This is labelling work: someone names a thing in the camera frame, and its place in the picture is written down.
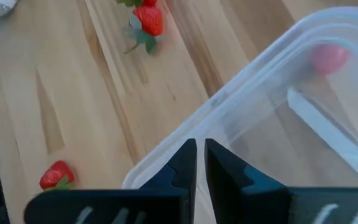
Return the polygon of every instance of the strawberry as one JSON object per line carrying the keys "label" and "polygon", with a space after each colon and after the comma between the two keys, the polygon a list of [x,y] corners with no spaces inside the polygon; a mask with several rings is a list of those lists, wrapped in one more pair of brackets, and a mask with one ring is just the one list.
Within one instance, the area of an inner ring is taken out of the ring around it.
{"label": "strawberry", "polygon": [[155,3],[157,3],[157,0],[143,0],[145,6],[155,6]]}
{"label": "strawberry", "polygon": [[134,15],[142,23],[142,29],[152,35],[162,34],[162,13],[157,6],[142,5],[134,10]]}
{"label": "strawberry", "polygon": [[129,34],[136,40],[136,45],[126,53],[140,44],[145,44],[147,53],[151,54],[161,39],[163,29],[161,10],[157,6],[141,5],[134,10],[129,25]]}
{"label": "strawberry", "polygon": [[56,161],[41,177],[43,190],[70,189],[73,186],[74,174],[64,161]]}

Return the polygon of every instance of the red strawberry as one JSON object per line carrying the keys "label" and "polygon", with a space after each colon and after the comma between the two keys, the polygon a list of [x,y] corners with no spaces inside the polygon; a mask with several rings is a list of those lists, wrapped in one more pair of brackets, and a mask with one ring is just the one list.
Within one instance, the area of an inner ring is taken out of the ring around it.
{"label": "red strawberry", "polygon": [[72,187],[74,174],[64,161],[56,161],[41,177],[43,190],[69,189]]}
{"label": "red strawberry", "polygon": [[157,0],[143,0],[145,6],[155,6],[155,3],[157,3]]}
{"label": "red strawberry", "polygon": [[134,10],[134,15],[140,20],[146,33],[152,36],[162,34],[162,13],[157,6],[141,5]]}

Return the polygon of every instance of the clear plastic container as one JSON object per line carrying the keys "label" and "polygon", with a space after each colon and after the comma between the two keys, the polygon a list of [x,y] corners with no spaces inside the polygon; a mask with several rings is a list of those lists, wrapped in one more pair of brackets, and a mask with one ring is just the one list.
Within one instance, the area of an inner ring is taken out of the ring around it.
{"label": "clear plastic container", "polygon": [[[351,52],[337,72],[311,66],[321,44]],[[290,186],[358,186],[358,8],[316,12],[295,24],[127,175],[136,189],[188,139],[198,144],[195,223],[215,223],[204,171],[213,138]]]}

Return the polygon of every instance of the wooden table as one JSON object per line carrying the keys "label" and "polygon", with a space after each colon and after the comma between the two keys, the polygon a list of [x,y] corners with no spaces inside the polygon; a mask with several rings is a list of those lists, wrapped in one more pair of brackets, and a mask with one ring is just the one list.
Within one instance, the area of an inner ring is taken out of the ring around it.
{"label": "wooden table", "polygon": [[57,159],[81,189],[119,188],[162,139],[294,22],[358,0],[160,0],[154,56],[114,0],[22,0],[0,19],[0,174],[22,223]]}

